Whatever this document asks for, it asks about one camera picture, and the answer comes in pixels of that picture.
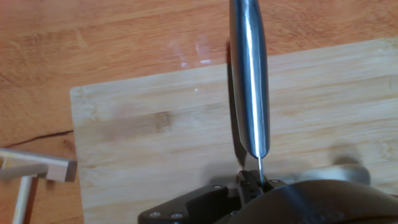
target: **wooden floor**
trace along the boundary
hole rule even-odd
[[[270,55],[398,35],[396,0],[260,0]],[[226,61],[228,1],[0,1],[0,147],[76,158],[74,86]],[[11,223],[18,180],[0,184]],[[30,223],[83,223],[79,181],[39,181]]]

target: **screw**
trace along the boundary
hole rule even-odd
[[[152,218],[159,217],[160,215],[161,215],[160,212],[152,212],[151,214],[149,214],[149,216]]]
[[[174,213],[170,217],[172,217],[172,218],[182,218],[182,214],[181,213]]]

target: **bamboo cutting board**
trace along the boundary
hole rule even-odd
[[[397,48],[380,39],[269,57],[266,174],[350,158],[397,194]],[[71,89],[86,224],[136,223],[237,173],[227,74],[216,65]]]

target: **floor crack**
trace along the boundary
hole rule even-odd
[[[10,145],[4,146],[4,147],[5,148],[11,148],[11,147],[19,146],[21,144],[25,144],[25,143],[28,143],[28,142],[36,141],[36,140],[39,140],[39,139],[52,138],[52,137],[57,137],[57,136],[64,136],[64,135],[70,134],[72,132],[73,132],[73,130],[68,130],[68,131],[62,131],[62,132],[59,132],[59,133],[44,134],[42,136],[37,136],[37,137],[34,137],[32,139],[28,139],[28,140],[22,141],[22,142],[13,143],[13,144],[10,144]]]

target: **wooden dowel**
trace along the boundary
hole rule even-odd
[[[23,177],[19,186],[17,204],[14,211],[12,224],[23,224],[25,219],[26,205],[29,199],[30,186],[33,177]]]
[[[9,180],[18,177],[43,174],[49,171],[47,164],[34,164],[20,167],[0,169],[0,180]]]

